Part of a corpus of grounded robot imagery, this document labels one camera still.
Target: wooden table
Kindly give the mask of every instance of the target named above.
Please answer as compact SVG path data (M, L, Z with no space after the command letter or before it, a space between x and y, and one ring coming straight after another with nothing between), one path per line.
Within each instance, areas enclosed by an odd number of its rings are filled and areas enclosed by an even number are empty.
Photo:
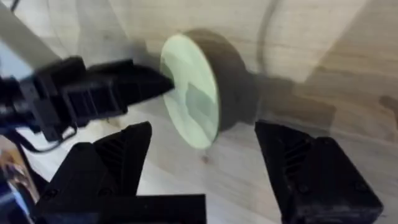
M335 138L384 203L377 223L395 223L397 11L395 0L21 1L20 19L56 53L87 64L132 57L156 67L165 40L188 32L223 90L222 132L206 152L182 140L157 99L31 161L49 179L74 142L149 120L140 194L204 192L209 223L279 223L253 130L262 118Z

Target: cable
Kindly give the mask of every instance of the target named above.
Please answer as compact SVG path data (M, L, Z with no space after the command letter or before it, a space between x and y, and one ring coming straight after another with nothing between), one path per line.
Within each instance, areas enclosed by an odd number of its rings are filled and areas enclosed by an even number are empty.
M15 129L8 131L7 133L3 134L3 136L8 138L8 140L12 141L15 145L23 146L26 150L28 150L31 153L40 154L40 153L50 152L59 147L66 140L69 140L70 138L74 137L74 135L76 135L77 133L77 127L74 126L72 128L73 132L64 139L62 139L61 141L57 141L57 143L54 146L51 146L48 149L40 149L40 150L36 149L36 147L32 143L30 143L24 136L19 134Z
M10 7L11 12L15 12L15 10L16 10L17 7L18 7L19 1L20 1L20 0L14 0L14 2L12 2L12 5L11 5L11 7Z

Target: light green surface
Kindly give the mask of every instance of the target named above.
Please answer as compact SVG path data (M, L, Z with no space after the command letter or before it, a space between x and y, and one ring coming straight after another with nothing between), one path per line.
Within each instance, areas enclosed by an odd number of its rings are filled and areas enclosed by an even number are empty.
M194 148L210 147L218 133L220 99L205 55L189 37L175 35L162 49L160 71L175 84L164 100L178 132Z

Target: wooden surface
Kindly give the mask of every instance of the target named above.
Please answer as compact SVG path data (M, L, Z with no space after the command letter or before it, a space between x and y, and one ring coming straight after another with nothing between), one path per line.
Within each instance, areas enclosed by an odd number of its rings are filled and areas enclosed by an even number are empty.
M156 67L165 40L188 32L213 64L224 111L205 153L182 140L158 99L30 159L49 179L74 142L149 120L140 194L204 192L209 223L279 223L252 125L264 118L335 138L384 203L377 223L395 223L397 11L395 0L22 0L18 17L87 64L133 57Z

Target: round disc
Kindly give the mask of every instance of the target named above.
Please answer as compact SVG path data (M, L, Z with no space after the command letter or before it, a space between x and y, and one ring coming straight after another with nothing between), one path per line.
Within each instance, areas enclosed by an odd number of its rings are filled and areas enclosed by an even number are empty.
M205 54L186 35L172 36L163 46L160 71L174 81L164 101L178 132L192 147L208 148L220 125L220 99Z

